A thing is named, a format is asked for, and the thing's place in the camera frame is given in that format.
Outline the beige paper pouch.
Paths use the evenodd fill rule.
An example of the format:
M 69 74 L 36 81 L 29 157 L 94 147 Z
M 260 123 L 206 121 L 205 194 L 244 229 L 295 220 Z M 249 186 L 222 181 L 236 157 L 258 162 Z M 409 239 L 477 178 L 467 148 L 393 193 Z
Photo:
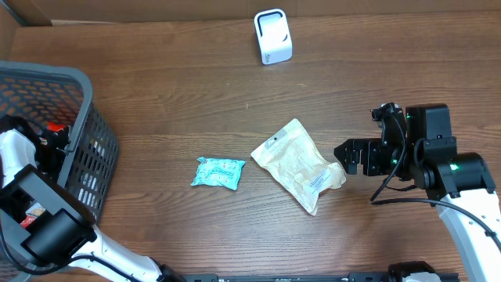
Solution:
M 339 189 L 344 169 L 318 151 L 298 119 L 293 119 L 250 154 L 310 215 L 318 211 L 319 195 Z

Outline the teal snack packet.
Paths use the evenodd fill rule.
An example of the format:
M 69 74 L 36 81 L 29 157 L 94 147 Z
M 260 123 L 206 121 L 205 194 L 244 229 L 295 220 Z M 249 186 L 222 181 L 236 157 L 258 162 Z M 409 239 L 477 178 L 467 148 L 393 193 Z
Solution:
M 199 165 L 191 186 L 223 186 L 237 190 L 246 161 L 198 157 Z

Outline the red and clear snack package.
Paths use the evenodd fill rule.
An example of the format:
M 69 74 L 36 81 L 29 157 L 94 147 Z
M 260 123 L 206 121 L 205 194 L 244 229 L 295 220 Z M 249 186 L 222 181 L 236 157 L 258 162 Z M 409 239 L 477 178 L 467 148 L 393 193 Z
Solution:
M 49 122 L 42 129 L 40 140 L 42 145 L 64 148 L 70 142 L 69 135 L 70 126 Z

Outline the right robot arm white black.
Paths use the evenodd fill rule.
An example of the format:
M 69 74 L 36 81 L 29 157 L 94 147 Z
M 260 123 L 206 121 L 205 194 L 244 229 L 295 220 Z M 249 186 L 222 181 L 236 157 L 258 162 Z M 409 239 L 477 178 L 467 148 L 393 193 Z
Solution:
M 500 279 L 500 207 L 494 179 L 481 155 L 457 151 L 450 113 L 443 103 L 402 109 L 386 103 L 371 111 L 382 133 L 375 139 L 348 139 L 333 150 L 349 175 L 383 176 L 372 205 L 393 178 L 407 190 L 422 189 L 422 202 L 438 212 L 471 281 Z

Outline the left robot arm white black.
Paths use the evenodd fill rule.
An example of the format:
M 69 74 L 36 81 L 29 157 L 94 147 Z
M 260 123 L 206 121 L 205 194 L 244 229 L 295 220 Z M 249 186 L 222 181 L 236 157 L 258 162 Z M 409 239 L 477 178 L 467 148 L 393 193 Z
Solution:
M 92 213 L 36 167 L 43 147 L 22 117 L 1 119 L 1 249 L 19 271 L 67 266 L 111 281 L 181 281 L 172 268 L 105 235 Z

